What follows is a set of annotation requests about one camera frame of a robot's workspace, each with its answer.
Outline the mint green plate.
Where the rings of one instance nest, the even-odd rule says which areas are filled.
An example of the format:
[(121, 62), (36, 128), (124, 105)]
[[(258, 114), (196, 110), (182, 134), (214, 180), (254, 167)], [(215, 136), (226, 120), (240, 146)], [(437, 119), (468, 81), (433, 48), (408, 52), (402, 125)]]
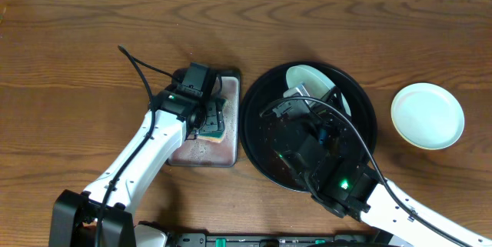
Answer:
[(459, 101), (445, 88), (425, 82), (408, 85), (394, 96), (391, 120), (405, 141), (426, 150), (450, 147), (465, 126)]
[[(290, 67), (285, 75), (288, 90), (284, 97), (307, 96), (333, 102), (338, 110), (351, 117), (351, 109), (340, 89), (321, 71), (308, 65)], [(308, 114), (318, 103), (308, 100), (287, 101), (280, 105), (290, 118)]]

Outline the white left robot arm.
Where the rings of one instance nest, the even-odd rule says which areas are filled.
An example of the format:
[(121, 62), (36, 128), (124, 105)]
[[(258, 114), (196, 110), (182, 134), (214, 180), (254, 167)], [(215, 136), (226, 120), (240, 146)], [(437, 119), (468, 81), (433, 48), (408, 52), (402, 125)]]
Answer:
[(152, 95), (141, 127), (114, 162), (83, 192), (55, 201), (50, 246), (164, 246), (167, 232), (133, 217), (163, 164), (206, 121), (222, 123), (224, 98), (164, 90)]

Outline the green and yellow sponge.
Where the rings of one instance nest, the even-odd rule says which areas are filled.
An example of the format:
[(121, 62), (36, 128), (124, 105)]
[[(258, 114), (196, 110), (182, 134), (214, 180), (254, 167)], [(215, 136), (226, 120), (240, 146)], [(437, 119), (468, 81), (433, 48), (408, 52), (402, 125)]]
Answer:
[(224, 107), (226, 100), (217, 98), (207, 104), (207, 117), (198, 131), (198, 138), (213, 142), (221, 142), (224, 136)]

